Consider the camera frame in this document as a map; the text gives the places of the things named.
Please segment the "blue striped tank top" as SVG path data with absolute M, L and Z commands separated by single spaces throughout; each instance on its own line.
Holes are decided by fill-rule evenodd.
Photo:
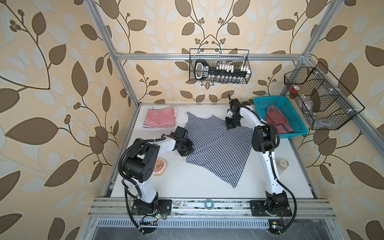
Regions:
M 184 128 L 194 149 L 186 162 L 210 171 L 235 188 L 251 152 L 254 130 L 244 126 L 228 130 L 226 122 L 214 115 L 201 118 L 187 112 L 186 117 Z

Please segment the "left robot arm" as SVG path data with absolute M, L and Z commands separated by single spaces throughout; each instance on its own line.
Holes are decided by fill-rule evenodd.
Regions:
M 132 224 L 142 235 L 153 232 L 159 219 L 172 211 L 172 200 L 162 200 L 154 189 L 150 178 L 155 171 L 160 153 L 177 151 L 186 157 L 193 153 L 193 143 L 182 127 L 158 139 L 137 138 L 121 155 L 118 173 L 123 178 L 125 204 Z

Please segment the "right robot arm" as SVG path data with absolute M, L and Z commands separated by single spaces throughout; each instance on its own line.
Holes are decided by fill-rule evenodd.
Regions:
M 280 145 L 281 138 L 278 129 L 263 120 L 247 101 L 229 98 L 229 109 L 225 118 L 228 130 L 241 126 L 244 118 L 254 129 L 251 145 L 255 152 L 259 153 L 262 160 L 263 171 L 266 178 L 266 200 L 264 205 L 256 206 L 263 213 L 275 217 L 281 216 L 284 211 L 291 214 L 291 219 L 283 226 L 272 224 L 269 232 L 273 235 L 282 235 L 293 224 L 297 216 L 297 199 L 294 193 L 281 181 L 275 159 L 275 150 Z

